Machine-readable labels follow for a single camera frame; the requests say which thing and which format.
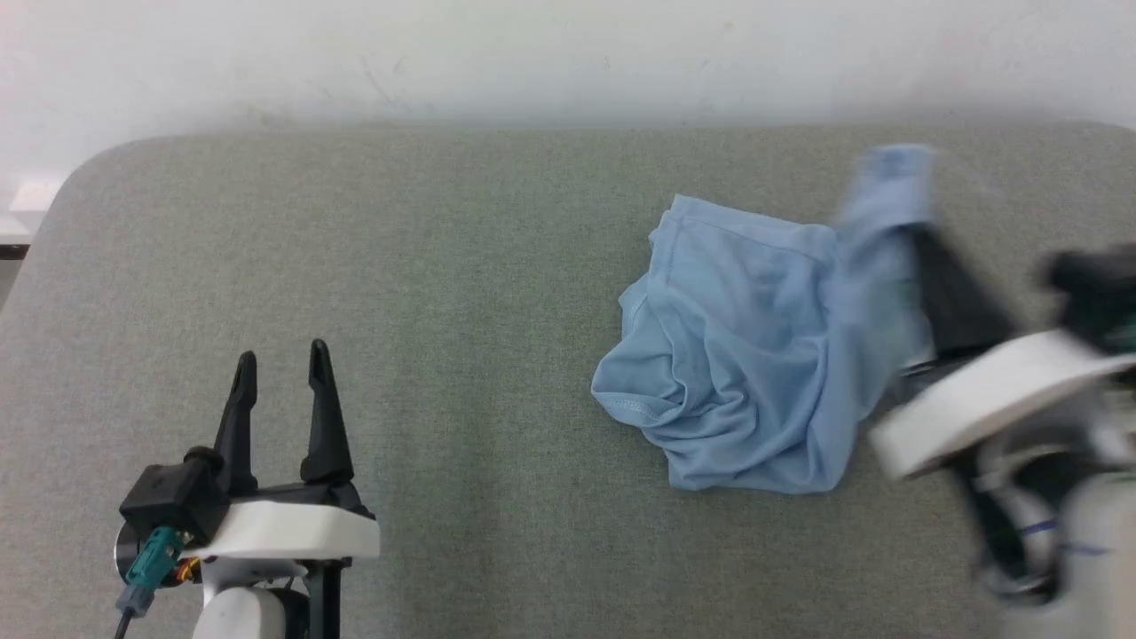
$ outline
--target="gray cushion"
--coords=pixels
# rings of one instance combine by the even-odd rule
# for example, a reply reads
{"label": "gray cushion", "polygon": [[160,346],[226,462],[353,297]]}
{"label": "gray cushion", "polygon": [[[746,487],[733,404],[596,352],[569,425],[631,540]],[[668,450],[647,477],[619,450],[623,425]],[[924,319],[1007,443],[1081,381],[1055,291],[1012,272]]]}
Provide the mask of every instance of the gray cushion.
{"label": "gray cushion", "polygon": [[[303,456],[325,338],[384,556],[344,637],[983,637],[946,479],[861,446],[832,493],[667,486],[588,396],[675,192],[824,222],[852,159],[929,142],[941,214],[1039,320],[1041,255],[1131,239],[1136,143],[1101,125],[307,132],[108,151],[60,191],[0,313],[6,638],[109,637],[117,505],[209,443],[243,349],[254,468]],[[128,637],[189,637],[162,591]]]}

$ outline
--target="cable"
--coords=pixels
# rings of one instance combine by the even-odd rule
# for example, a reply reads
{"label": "cable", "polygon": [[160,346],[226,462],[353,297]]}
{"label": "cable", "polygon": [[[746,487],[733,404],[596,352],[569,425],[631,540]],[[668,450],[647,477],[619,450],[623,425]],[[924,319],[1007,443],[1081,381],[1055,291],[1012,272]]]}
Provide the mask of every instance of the cable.
{"label": "cable", "polygon": [[126,608],[123,612],[123,619],[118,620],[118,630],[115,631],[115,639],[123,639],[126,637],[126,629],[131,625],[131,617],[134,616],[134,611]]}
{"label": "cable", "polygon": [[177,570],[177,581],[185,582],[193,579],[193,571],[201,564],[199,557],[193,557],[191,559],[185,559],[182,562],[182,567]]}

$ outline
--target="black cable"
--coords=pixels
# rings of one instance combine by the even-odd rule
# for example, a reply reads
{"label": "black cable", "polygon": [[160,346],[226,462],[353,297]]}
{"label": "black cable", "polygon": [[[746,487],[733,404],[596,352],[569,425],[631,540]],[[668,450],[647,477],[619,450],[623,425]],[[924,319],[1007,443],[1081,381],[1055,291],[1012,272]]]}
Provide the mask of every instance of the black cable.
{"label": "black cable", "polygon": [[126,637],[126,629],[131,625],[131,617],[134,616],[134,611],[126,608],[123,613],[123,619],[118,620],[118,630],[115,631],[115,639],[123,639]]}

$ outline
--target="light blue t-shirt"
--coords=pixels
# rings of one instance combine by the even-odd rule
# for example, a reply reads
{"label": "light blue t-shirt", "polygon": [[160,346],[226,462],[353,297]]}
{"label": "light blue t-shirt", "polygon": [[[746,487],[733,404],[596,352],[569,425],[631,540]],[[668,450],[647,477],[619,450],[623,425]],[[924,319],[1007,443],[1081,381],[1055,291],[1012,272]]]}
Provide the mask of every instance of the light blue t-shirt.
{"label": "light blue t-shirt", "polygon": [[592,380],[663,449],[671,486],[836,486],[858,423],[927,349],[900,227],[932,223],[930,158],[870,151],[835,227],[675,198]]}

